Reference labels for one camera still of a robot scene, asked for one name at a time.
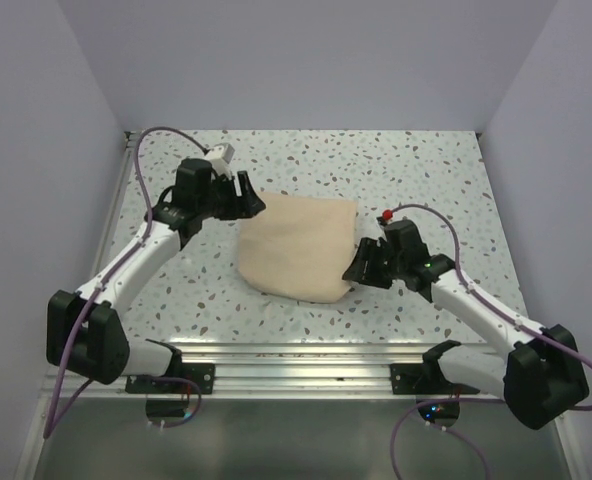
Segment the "metal bracket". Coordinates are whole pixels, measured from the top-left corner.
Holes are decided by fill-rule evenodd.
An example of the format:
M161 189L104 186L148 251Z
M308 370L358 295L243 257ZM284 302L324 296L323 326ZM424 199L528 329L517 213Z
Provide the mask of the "metal bracket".
M216 366L213 363L184 363L180 376L198 385L203 395L211 395ZM146 395L180 395L187 391L187 387L178 383L152 382L142 377L127 377L125 391Z
M480 393L467 385L428 381L422 363L392 363L389 372L394 395L453 395L456 388L463 395Z

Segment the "cloth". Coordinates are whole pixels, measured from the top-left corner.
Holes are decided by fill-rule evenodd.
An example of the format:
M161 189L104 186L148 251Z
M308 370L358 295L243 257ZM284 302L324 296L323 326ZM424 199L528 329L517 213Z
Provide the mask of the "cloth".
M354 257L356 202L261 192L267 209L243 220L238 270L261 292L334 303Z

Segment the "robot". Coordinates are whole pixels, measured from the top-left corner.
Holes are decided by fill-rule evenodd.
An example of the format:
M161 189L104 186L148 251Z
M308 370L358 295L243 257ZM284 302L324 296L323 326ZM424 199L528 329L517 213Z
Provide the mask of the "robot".
M174 185L165 189L118 257L75 292L58 291L52 296L47 311L49 363L58 366L66 358L67 370L102 384L128 377L129 393L184 391L182 385L146 380L191 378L193 372L183 365L181 352L163 342L129 338L121 318L156 271L201 230L203 221L252 218L265 209L246 172L236 176L237 191L229 169L233 153L231 145L220 144L204 158L184 159ZM559 325L545 328L524 318L476 286L478 295L501 316L514 318L519 327L512 326L474 298L471 280L452 259L430 255L412 221L392 221L387 211L378 222L383 237L360 241L343 278L377 288L390 288L394 280L402 280L412 292L460 318L497 353L481 354L450 340L428 350L422 364L392 367L392 377L401 377L418 395L459 386L487 392L503 399L516 418L532 429L543 427L588 396L581 362L519 327L529 327L577 351L568 330Z

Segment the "table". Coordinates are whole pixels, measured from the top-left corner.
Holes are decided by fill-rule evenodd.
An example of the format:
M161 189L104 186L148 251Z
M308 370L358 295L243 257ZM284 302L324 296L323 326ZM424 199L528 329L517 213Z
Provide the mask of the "table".
M505 235L473 132L351 130L201 130L207 145L229 142L233 170L247 170L260 191L349 198L359 202L356 241L378 236L376 217L399 202L426 203L460 234L464 268L477 283L521 313ZM184 139L157 132L145 142L142 169L150 196L174 182L187 156ZM142 222L144 203L130 168L117 210L112 258ZM408 211L430 251L453 256L441 222ZM435 344L446 338L481 343L459 319L407 292L356 286L333 305L261 294L236 269L239 223L205 222L203 230L163 266L123 318L128 334L172 343Z

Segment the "white wall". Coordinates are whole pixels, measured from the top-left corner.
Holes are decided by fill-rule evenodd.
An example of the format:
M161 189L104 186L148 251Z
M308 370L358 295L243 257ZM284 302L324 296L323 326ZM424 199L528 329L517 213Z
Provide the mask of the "white wall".
M592 0L559 0L482 147L530 314L592 358Z
M59 0L128 128L468 129L555 0Z
M122 133L53 0L0 0L0 479L46 369L46 306L89 272Z

